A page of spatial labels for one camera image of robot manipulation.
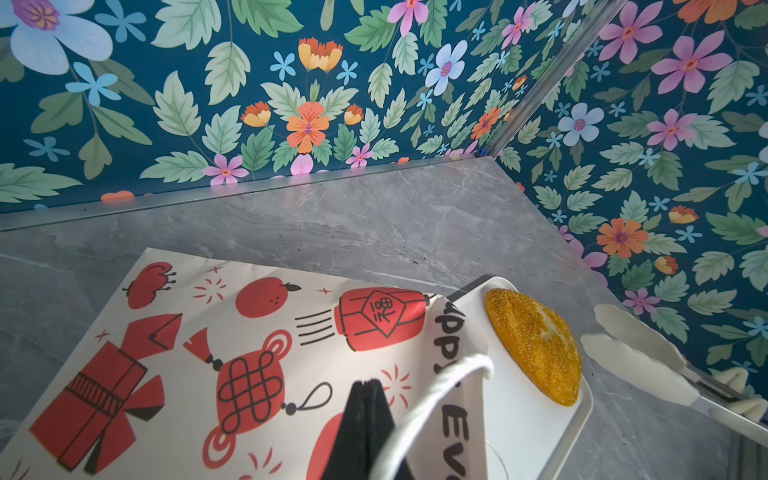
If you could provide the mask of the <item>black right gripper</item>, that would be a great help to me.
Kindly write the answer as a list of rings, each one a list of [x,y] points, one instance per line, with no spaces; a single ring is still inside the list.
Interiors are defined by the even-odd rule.
[[[659,332],[615,305],[597,305],[594,314],[615,339],[585,334],[580,341],[587,356],[603,369],[660,400],[692,405],[732,431],[767,446],[767,400],[745,394],[746,369],[734,367],[712,376],[690,366],[689,381],[694,388],[680,375],[687,360]]]

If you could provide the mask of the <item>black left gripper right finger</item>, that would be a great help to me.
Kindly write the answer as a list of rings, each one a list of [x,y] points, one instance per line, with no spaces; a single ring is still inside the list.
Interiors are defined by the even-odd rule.
[[[397,426],[378,379],[367,382],[367,478],[413,479],[408,424]]]

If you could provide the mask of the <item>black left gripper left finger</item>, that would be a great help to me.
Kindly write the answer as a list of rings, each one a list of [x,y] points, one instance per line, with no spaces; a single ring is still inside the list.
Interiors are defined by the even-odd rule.
[[[368,412],[374,382],[352,385],[322,480],[366,479],[368,476]]]

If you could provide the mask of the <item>red white paper bag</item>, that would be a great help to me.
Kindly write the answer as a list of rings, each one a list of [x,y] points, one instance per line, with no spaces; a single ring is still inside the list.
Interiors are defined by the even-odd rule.
[[[1,454],[5,479],[321,479],[352,385],[413,479],[486,475],[493,366],[448,298],[147,250]]]

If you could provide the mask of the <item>round yellow fake bun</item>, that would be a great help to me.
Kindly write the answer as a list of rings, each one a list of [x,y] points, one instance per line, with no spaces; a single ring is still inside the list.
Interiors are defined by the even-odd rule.
[[[485,306],[497,336],[533,384],[552,401],[575,405],[582,359],[565,320],[534,298],[509,289],[490,290]]]

